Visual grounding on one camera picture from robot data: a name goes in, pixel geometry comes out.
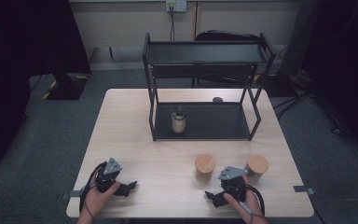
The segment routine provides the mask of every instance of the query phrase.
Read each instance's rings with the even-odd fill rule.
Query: electrical outlet
[[[175,0],[165,2],[166,11],[175,11],[175,6],[176,6]]]
[[[186,0],[176,0],[175,11],[184,12],[187,10]]]
[[[187,1],[186,0],[169,0],[165,2],[166,11],[174,12],[186,12],[187,10]]]

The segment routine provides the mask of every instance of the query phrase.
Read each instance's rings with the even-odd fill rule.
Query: round wooden container
[[[200,154],[195,161],[196,178],[199,182],[208,182],[216,166],[216,161],[211,155]]]
[[[249,172],[250,181],[255,184],[261,175],[269,169],[269,162],[264,156],[254,154],[249,157],[245,169]]]

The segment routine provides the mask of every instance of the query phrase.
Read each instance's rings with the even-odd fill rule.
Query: black curtain
[[[299,71],[316,22],[319,5],[323,0],[302,0],[287,51],[284,53],[279,73],[298,82]]]
[[[323,1],[303,68],[358,139],[358,0]]]
[[[0,0],[0,159],[21,124],[32,76],[90,74],[68,0]]]

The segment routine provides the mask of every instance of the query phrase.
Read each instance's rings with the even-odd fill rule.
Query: cork lid
[[[196,158],[196,168],[202,173],[208,174],[214,170],[216,166],[216,161],[211,155],[200,154]]]
[[[269,162],[264,156],[254,154],[248,159],[249,168],[258,174],[264,174],[269,169]]]

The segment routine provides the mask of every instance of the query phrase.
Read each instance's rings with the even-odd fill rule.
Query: human hand
[[[246,175],[242,176],[245,184],[250,185],[250,181]],[[258,204],[258,200],[256,195],[251,190],[246,190],[246,200],[245,204],[251,209],[254,213],[250,215],[246,210],[240,205],[237,200],[235,200],[230,194],[224,193],[223,195],[226,201],[231,204],[231,206],[240,214],[240,217],[245,223],[248,224],[264,224],[267,221],[264,219],[263,214],[261,213],[260,205]]]
[[[101,168],[99,168],[94,174],[98,174]],[[96,176],[93,175],[91,183],[95,183]],[[96,188],[95,184],[89,187],[89,192],[86,195],[86,199],[83,204],[83,208],[80,213],[80,217],[77,220],[77,224],[80,223],[93,223],[94,219],[98,216],[101,209],[103,209],[107,200],[118,190],[120,183],[116,182],[106,192],[101,193]]]

